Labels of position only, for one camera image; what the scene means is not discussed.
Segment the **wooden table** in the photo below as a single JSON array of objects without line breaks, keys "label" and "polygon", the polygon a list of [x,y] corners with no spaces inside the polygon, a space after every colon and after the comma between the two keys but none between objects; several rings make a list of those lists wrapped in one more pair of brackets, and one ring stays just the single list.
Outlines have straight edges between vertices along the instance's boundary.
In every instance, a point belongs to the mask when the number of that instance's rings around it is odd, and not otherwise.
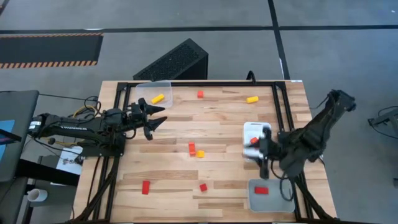
[{"label": "wooden table", "polygon": [[[113,107],[117,83],[103,82],[99,94],[102,109]],[[286,86],[294,125],[303,127],[312,118],[304,85],[286,81]],[[197,98],[198,90],[204,91],[204,99]],[[243,124],[246,121],[268,122],[275,138],[278,123],[271,87],[173,87],[172,91],[173,107],[154,116],[169,117],[154,133],[154,140],[147,141],[142,130],[138,130],[137,136],[127,141],[120,160],[111,221],[294,221],[293,213],[253,213],[248,210],[248,180],[259,179],[259,171],[257,165],[242,158]],[[259,96],[259,101],[247,104],[246,98],[255,95]],[[279,98],[283,112],[281,94]],[[134,88],[130,102],[133,100]],[[197,150],[205,151],[204,158],[190,157],[189,141],[195,142]],[[86,207],[95,163],[96,158],[89,158],[83,164],[74,203],[76,215]],[[92,196],[98,187],[100,170],[101,166],[98,166]],[[307,162],[305,175],[309,191],[325,211],[335,217],[322,163]],[[149,195],[141,194],[143,180],[150,180]],[[208,186],[207,192],[200,191],[199,185],[204,183]],[[107,196],[106,192],[100,218],[104,217]],[[302,216],[306,217],[301,194],[298,199]]]}]

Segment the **floor mat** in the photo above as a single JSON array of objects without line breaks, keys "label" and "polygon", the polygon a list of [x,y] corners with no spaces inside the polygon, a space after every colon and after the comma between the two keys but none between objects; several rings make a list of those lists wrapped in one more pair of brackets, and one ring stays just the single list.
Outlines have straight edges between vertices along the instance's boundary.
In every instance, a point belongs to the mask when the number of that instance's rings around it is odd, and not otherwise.
[{"label": "floor mat", "polygon": [[0,68],[96,65],[103,33],[0,36]]}]

